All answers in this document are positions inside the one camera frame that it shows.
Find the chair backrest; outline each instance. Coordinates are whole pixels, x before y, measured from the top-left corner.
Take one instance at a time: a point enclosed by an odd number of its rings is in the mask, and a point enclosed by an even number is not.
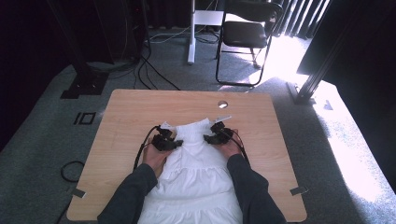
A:
[[[276,23],[283,13],[281,5],[273,2],[229,0],[225,13],[231,13],[247,21]]]

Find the black chair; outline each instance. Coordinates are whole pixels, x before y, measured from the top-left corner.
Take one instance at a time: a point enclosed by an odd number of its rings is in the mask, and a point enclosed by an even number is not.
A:
[[[282,6],[274,2],[247,1],[247,0],[229,0],[226,3],[224,15],[221,23],[219,45],[216,54],[216,81],[220,84],[231,86],[248,86],[254,87],[262,80],[265,61],[271,46],[273,31],[277,23],[281,20],[283,13]],[[226,21],[227,15],[236,15],[245,21]],[[231,82],[223,81],[219,78],[220,54],[226,53],[243,53],[239,51],[222,50],[222,44],[229,47],[249,48],[253,58],[253,65],[260,68],[260,79],[256,83]],[[256,62],[257,55],[266,48],[264,63],[258,65]],[[257,55],[254,49],[260,49]]]

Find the person's left hand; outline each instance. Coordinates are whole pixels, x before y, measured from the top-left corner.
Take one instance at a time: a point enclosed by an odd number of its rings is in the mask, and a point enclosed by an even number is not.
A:
[[[159,151],[154,145],[151,143],[148,144],[143,151],[143,163],[149,165],[155,173],[157,178],[163,172],[163,166],[166,162],[166,157],[168,157],[173,150],[171,151]]]

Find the white garment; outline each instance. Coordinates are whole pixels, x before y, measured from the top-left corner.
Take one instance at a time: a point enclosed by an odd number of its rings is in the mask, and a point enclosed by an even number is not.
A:
[[[210,121],[177,126],[183,140],[146,196],[139,223],[242,223],[227,161],[204,139]]]

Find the hand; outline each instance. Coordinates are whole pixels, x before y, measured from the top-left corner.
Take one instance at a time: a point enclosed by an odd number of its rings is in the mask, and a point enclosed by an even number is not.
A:
[[[163,166],[172,151],[159,151],[154,145],[148,144],[143,150],[143,163],[149,165],[157,178],[163,172]]]
[[[235,140],[239,144],[239,146],[242,146],[242,142],[237,136],[238,130],[234,129],[233,131],[233,140]],[[241,149],[233,140],[230,139],[230,141],[228,141],[226,144],[213,145],[213,147],[219,150],[223,154],[225,159],[228,160],[231,156],[235,154],[241,154]]]

